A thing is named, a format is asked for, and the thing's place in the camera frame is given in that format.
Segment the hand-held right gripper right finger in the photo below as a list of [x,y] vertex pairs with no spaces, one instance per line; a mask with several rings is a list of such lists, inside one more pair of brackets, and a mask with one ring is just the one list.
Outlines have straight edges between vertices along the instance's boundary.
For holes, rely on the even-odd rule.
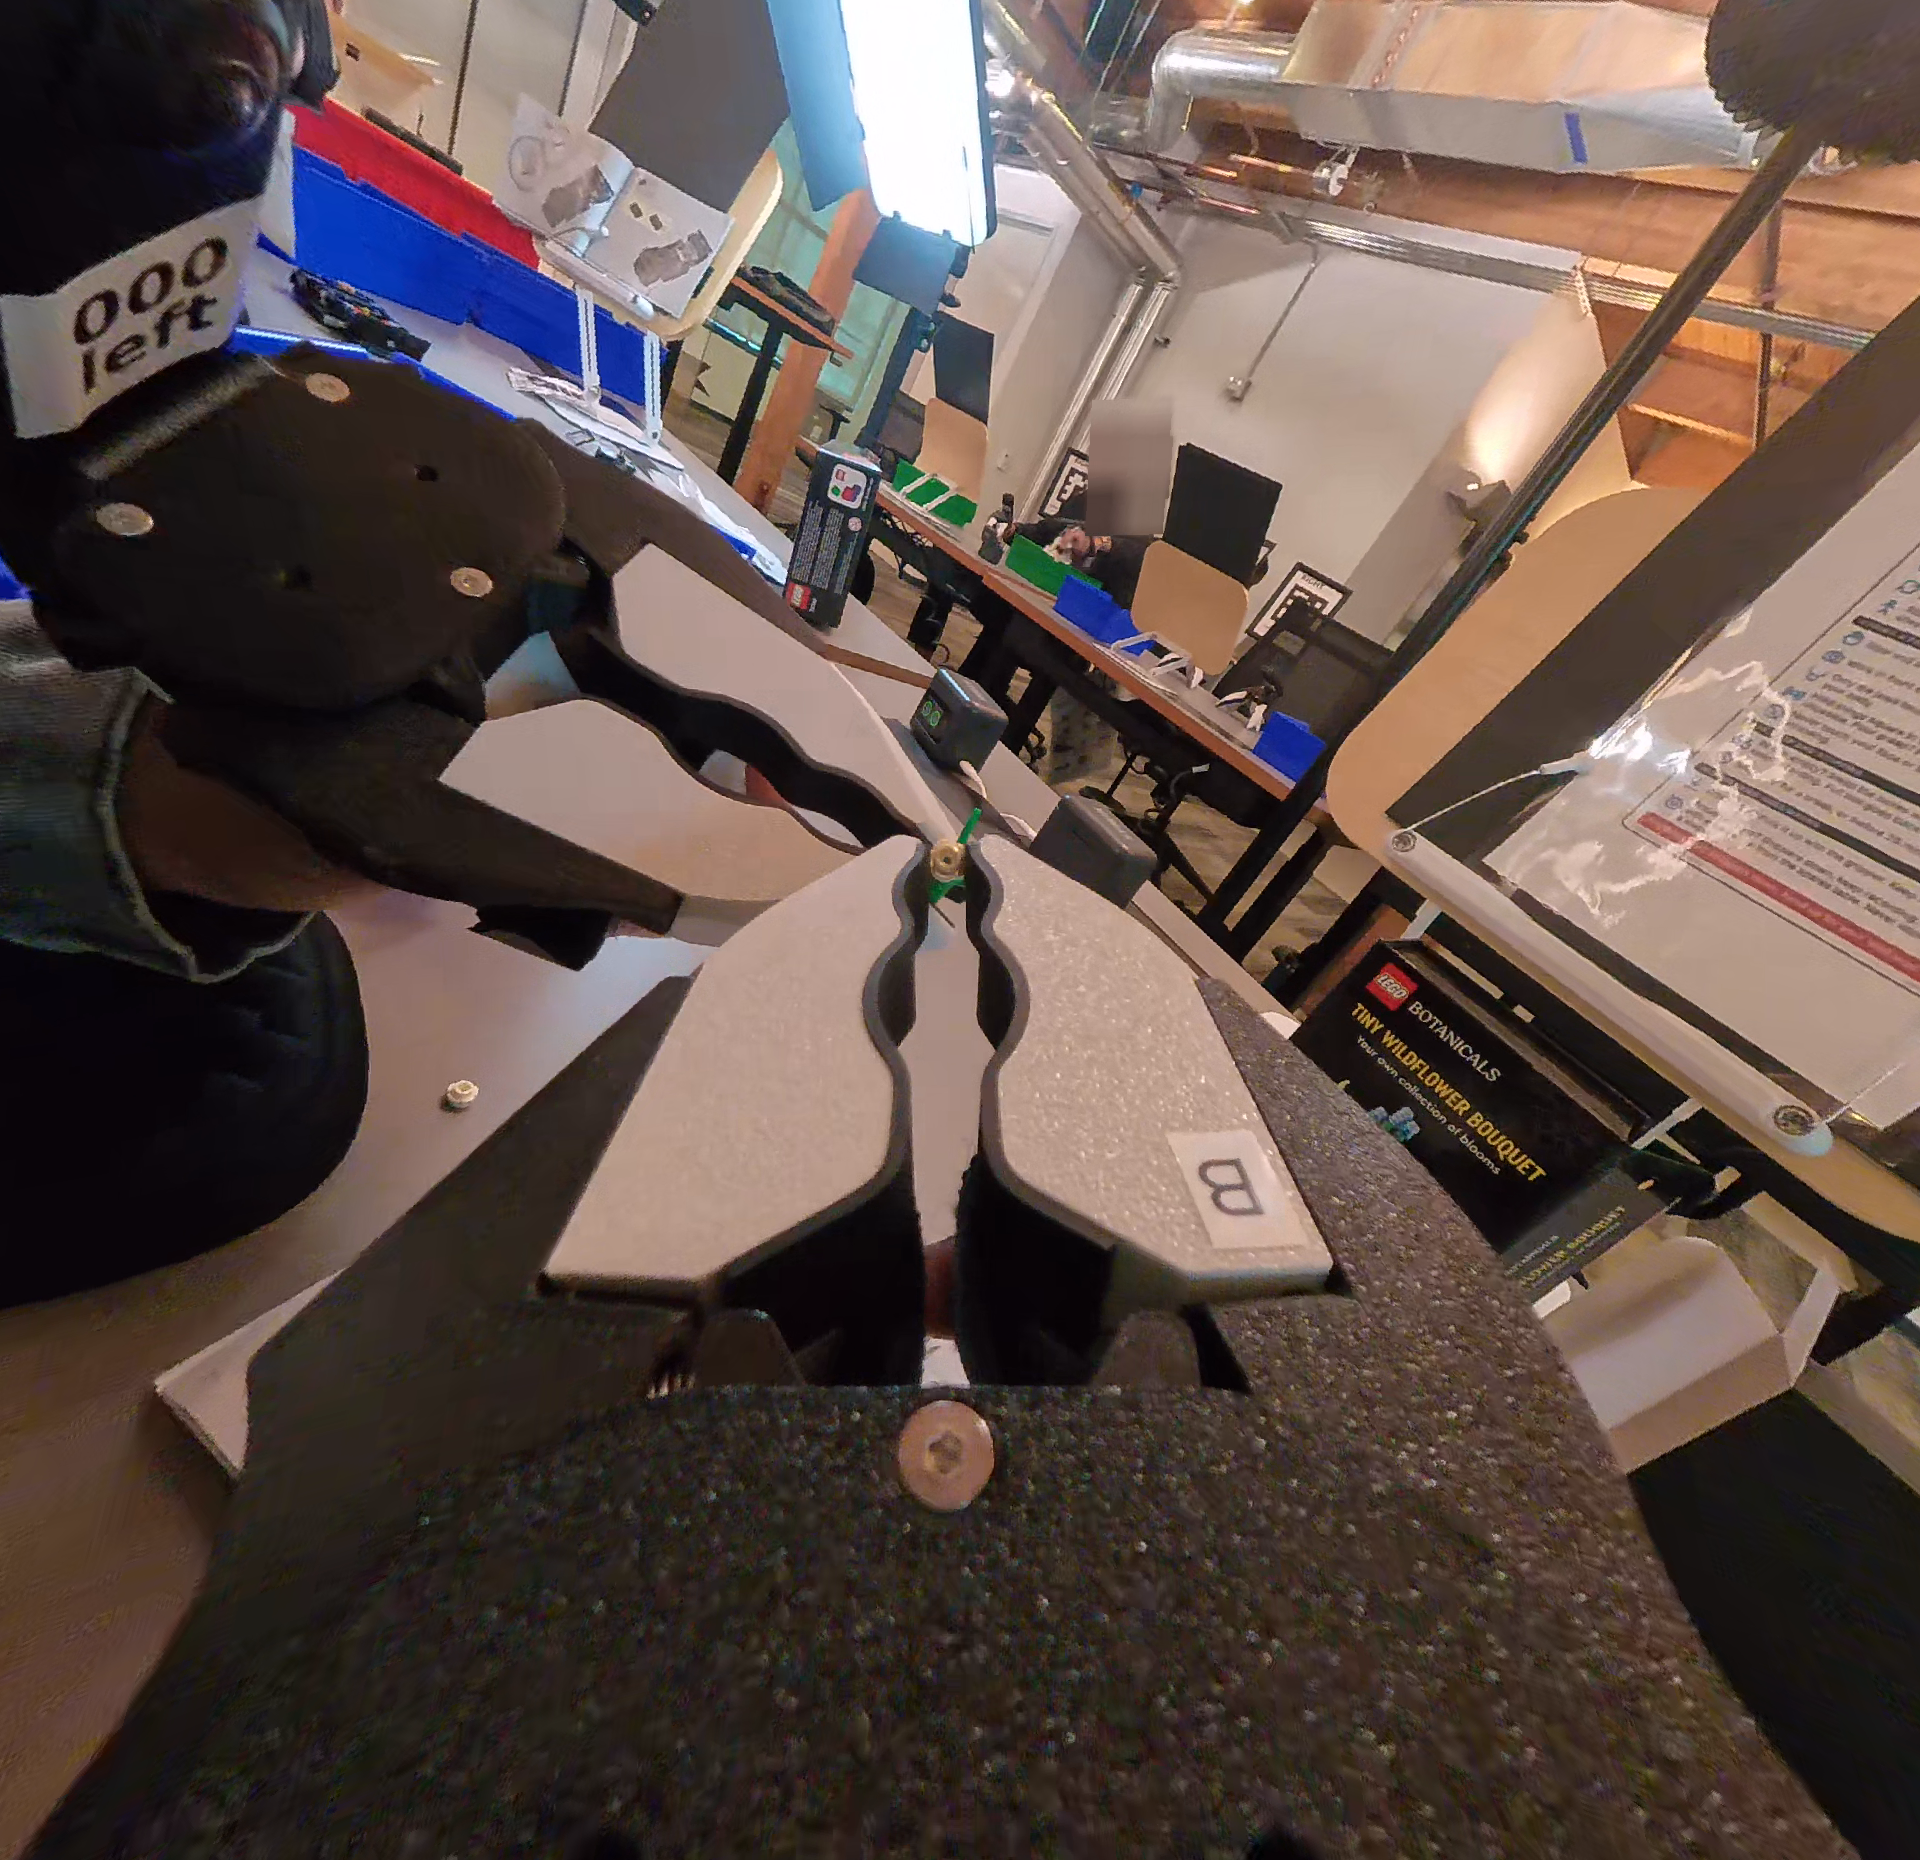
[[1085,1385],[1136,1317],[1305,1296],[1335,1259],[1193,974],[1011,843],[971,850],[980,1139],[955,1333],[980,1385]]

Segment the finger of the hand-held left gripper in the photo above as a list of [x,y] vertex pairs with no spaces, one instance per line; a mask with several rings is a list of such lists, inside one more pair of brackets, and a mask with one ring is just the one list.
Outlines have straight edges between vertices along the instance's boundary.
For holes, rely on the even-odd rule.
[[523,710],[597,701],[643,723],[687,771],[716,755],[857,847],[940,841],[949,813],[836,664],[650,545],[613,577],[556,558],[531,582]]
[[485,723],[441,771],[477,798],[682,893],[671,938],[716,946],[857,853],[730,755],[687,771],[657,733],[597,701]]

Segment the person's left forearm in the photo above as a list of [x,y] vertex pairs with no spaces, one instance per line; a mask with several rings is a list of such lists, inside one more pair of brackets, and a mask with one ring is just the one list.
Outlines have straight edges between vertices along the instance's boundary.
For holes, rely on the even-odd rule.
[[369,1094],[330,912],[145,892],[114,820],[136,672],[1,608],[1,1302],[156,1271],[274,1224]]

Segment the upright black lego box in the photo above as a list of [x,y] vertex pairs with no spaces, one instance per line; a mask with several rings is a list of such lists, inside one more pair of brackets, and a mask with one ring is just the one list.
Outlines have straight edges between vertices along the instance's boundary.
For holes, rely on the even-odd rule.
[[851,582],[867,552],[879,485],[873,455],[836,442],[819,446],[781,587],[786,607],[815,630],[838,629],[844,614]]

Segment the black lego set box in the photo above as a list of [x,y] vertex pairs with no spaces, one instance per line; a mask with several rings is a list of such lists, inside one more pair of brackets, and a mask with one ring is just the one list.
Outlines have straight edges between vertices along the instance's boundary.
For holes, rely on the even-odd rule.
[[1410,940],[1376,940],[1296,1049],[1448,1194],[1529,1296],[1672,1209],[1639,1115]]

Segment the person's left hand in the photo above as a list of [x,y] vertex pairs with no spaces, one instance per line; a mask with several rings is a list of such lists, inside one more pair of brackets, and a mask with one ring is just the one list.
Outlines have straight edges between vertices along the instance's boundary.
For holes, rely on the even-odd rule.
[[179,766],[165,707],[147,701],[125,744],[114,820],[138,885],[226,910],[313,914],[379,893],[326,862],[274,812]]

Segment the black tangled gear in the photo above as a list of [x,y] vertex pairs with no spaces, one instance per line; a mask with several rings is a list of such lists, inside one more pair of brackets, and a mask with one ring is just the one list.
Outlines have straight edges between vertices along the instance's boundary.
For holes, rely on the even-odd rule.
[[313,321],[324,337],[334,337],[367,356],[420,363],[427,353],[425,337],[418,337],[367,294],[344,284],[335,284],[296,266],[289,272],[287,289],[301,311]]

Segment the plywood chair back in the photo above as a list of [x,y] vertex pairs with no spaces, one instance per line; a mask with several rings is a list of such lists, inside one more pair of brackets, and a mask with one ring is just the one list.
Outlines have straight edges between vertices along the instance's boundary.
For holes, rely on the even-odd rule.
[[1128,614],[1140,634],[1201,674],[1216,676],[1232,666],[1248,612],[1243,582],[1161,537],[1144,546]]
[[987,493],[988,426],[947,399],[925,402],[921,440],[913,464],[945,482],[949,493],[980,502]]

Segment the red plastic bin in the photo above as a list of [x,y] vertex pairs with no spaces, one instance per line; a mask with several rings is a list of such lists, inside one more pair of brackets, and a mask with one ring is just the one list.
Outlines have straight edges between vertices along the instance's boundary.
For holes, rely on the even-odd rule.
[[351,181],[398,201],[444,232],[485,244],[536,269],[532,234],[498,209],[492,196],[409,139],[324,99],[320,109],[291,106],[296,146]]

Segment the black monitor panel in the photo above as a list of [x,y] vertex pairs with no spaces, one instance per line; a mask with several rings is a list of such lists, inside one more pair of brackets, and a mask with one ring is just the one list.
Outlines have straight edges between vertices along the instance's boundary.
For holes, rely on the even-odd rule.
[[1251,587],[1281,495],[1281,480],[1189,440],[1180,442],[1159,537],[1241,587]]

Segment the instruction sheet in plastic stand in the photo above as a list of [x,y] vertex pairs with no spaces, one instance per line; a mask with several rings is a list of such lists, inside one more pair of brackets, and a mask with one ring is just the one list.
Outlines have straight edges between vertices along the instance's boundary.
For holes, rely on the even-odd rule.
[[1552,660],[1588,630],[1602,660],[1620,660],[1623,632],[1599,630],[1602,612],[1639,562],[1706,505],[1706,495],[1633,487],[1535,531],[1509,570],[1468,604],[1450,629],[1391,689],[1332,755],[1328,805],[1347,839],[1458,921],[1475,943],[1468,967],[1488,979],[1504,962],[1522,977],[1529,1005],[1552,1001],[1605,1049],[1634,1061],[1801,1182],[1811,1196],[1892,1239],[1916,1244],[1918,1196],[1898,1175],[1823,1130],[1790,1092],[1714,1047],[1667,1008],[1645,1001],[1602,967],[1577,955],[1440,847],[1405,843],[1412,818],[1389,812],[1435,771],[1470,729],[1535,672],[1552,674],[1546,713],[1573,703],[1573,661]]

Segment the white paper sheet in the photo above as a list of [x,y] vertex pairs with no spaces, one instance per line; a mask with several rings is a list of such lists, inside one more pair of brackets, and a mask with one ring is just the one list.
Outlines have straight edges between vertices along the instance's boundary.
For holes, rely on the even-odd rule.
[[246,1465],[252,1363],[326,1285],[330,1276],[302,1288],[156,1373],[156,1403],[202,1446],[226,1480],[237,1481]]

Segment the LED light panel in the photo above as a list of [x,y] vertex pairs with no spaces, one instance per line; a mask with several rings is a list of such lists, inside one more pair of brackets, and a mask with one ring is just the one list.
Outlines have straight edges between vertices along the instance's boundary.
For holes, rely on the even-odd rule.
[[764,0],[802,189],[976,251],[994,232],[980,0]]

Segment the laminated instruction sheet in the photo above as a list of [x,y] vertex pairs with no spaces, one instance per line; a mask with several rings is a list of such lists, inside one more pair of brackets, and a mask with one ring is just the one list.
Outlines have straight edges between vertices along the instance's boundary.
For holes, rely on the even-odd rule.
[[1827,545],[1488,869],[1880,1130],[1916,1123],[1916,545]]

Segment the metal air duct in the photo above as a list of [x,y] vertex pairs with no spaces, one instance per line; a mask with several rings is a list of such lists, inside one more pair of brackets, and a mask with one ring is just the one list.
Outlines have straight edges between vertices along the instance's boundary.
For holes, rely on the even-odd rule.
[[1706,45],[1706,19],[1629,0],[1321,0],[1292,35],[1174,34],[1138,146],[1170,153],[1193,104],[1230,104],[1312,143],[1487,169],[1749,170],[1762,133],[1714,96]]

